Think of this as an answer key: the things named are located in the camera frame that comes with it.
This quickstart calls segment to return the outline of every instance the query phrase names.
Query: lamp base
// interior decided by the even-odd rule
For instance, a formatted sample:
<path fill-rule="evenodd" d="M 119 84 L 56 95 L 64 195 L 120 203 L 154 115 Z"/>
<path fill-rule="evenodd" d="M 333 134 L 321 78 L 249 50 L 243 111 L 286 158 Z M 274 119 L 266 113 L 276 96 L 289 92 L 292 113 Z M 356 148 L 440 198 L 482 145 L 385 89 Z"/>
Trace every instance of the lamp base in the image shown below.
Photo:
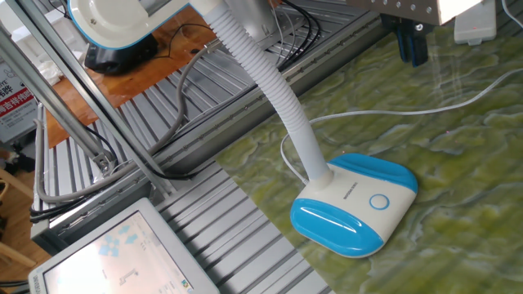
<path fill-rule="evenodd" d="M 329 162 L 333 179 L 310 183 L 294 201 L 291 222 L 302 235 L 339 255 L 361 258 L 379 251 L 416 198 L 413 173 L 362 154 Z"/>

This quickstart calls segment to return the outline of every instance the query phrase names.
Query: touchscreen display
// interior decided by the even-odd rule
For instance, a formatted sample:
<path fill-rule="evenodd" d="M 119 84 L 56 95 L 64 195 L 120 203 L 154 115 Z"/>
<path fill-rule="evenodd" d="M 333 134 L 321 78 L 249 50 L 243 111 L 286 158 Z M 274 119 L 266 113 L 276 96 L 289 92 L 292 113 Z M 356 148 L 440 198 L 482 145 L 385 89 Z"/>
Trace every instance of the touchscreen display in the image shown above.
<path fill-rule="evenodd" d="M 49 294 L 183 294 L 192 286 L 136 212 L 47 271 Z"/>

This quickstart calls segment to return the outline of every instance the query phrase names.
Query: aluminum rod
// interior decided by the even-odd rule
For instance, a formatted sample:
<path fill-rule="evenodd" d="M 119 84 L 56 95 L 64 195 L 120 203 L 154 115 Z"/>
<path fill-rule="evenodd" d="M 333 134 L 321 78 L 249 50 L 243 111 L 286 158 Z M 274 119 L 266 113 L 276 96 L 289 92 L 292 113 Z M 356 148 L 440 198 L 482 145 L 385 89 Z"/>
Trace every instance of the aluminum rod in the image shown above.
<path fill-rule="evenodd" d="M 112 160 L 110 152 L 106 151 L 100 142 L 89 134 L 82 123 L 72 114 L 65 102 L 58 96 L 44 77 L 38 72 L 20 48 L 11 40 L 11 35 L 0 26 L 0 56 L 9 64 L 16 74 L 24 81 L 25 86 L 49 110 L 58 123 L 73 139 L 80 144 L 85 154 L 91 158 L 100 169 L 109 166 Z"/>
<path fill-rule="evenodd" d="M 18 15 L 33 37 L 42 45 L 44 51 L 69 79 L 98 118 L 109 128 L 116 140 L 129 152 L 131 158 L 151 183 L 165 197 L 175 192 L 176 190 L 171 182 L 158 178 L 147 167 L 149 166 L 157 172 L 162 172 L 159 165 L 149 155 L 147 149 L 136 138 L 132 129 L 125 123 L 113 105 L 79 64 L 76 57 L 65 45 L 43 13 L 37 8 L 36 4 L 32 1 L 20 0 L 7 0 L 7 4 Z"/>

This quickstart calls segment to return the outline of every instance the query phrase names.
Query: green marble surface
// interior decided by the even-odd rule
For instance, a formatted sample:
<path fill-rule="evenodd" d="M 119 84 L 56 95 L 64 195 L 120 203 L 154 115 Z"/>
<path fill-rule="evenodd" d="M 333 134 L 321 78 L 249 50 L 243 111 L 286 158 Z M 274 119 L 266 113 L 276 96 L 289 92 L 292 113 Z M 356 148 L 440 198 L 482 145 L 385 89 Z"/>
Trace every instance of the green marble surface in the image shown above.
<path fill-rule="evenodd" d="M 437 29 L 428 40 L 430 62 L 413 69 L 400 60 L 394 36 L 383 39 L 301 97 L 307 117 L 454 105 L 523 68 L 519 38 L 457 46 L 452 30 Z M 326 159 L 368 154 L 402 164 L 418 179 L 415 203 L 370 258 L 338 256 L 291 226 L 289 210 L 303 184 L 279 156 L 286 131 L 277 116 L 217 161 L 338 294 L 523 293 L 522 92 L 517 73 L 462 109 L 314 125 Z M 290 140 L 285 150 L 300 167 Z"/>

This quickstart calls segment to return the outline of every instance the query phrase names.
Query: label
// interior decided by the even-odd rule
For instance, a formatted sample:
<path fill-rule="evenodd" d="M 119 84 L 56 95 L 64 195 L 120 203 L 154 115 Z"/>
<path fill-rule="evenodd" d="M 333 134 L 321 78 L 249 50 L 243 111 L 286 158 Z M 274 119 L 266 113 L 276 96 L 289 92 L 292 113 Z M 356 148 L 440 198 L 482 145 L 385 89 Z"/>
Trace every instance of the label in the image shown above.
<path fill-rule="evenodd" d="M 354 191 L 354 188 L 355 188 L 357 185 L 358 185 L 358 182 L 354 183 L 354 184 L 352 185 L 352 187 L 349 189 L 349 192 L 347 192 L 347 193 L 345 194 L 345 196 L 343 197 L 343 199 L 346 200 L 347 198 L 349 198 L 349 195 L 352 193 L 352 191 Z"/>
<path fill-rule="evenodd" d="M 8 142 L 34 129 L 37 103 L 31 91 L 0 61 L 0 141 Z"/>

